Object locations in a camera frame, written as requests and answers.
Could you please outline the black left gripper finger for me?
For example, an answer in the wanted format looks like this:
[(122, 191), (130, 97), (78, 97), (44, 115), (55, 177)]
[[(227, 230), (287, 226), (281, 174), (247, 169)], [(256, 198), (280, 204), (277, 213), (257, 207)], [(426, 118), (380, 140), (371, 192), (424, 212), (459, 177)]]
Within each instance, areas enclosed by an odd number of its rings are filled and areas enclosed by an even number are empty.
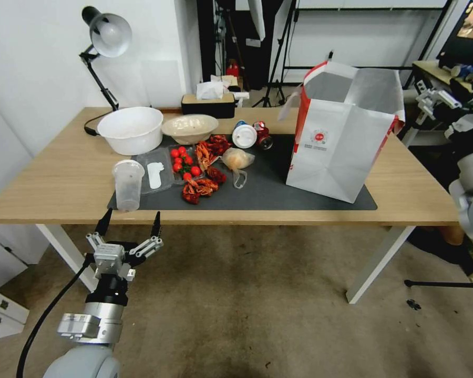
[(94, 232), (88, 233), (86, 239), (93, 251), (96, 252), (100, 245), (105, 243), (104, 236), (110, 225), (113, 209), (107, 209), (105, 215), (98, 221)]
[(128, 259), (148, 259), (163, 247), (163, 240), (160, 237), (161, 219), (160, 211), (157, 211), (152, 224), (151, 234), (148, 239), (140, 243), (135, 248), (128, 251)]

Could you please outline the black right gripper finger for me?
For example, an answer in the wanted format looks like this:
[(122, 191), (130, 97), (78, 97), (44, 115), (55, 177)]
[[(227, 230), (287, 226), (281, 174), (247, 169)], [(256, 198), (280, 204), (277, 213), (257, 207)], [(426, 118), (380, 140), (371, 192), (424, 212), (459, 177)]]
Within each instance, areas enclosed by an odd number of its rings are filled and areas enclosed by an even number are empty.
[(418, 119), (436, 119), (434, 116), (434, 107), (437, 102), (436, 94), (438, 90), (434, 87), (427, 86), (423, 80), (415, 82), (415, 89), (418, 93), (416, 97), (419, 108)]
[(435, 104), (445, 104), (450, 109), (457, 109), (461, 108), (462, 104), (458, 100), (456, 100), (449, 92), (445, 90), (435, 90), (433, 94), (433, 99)]

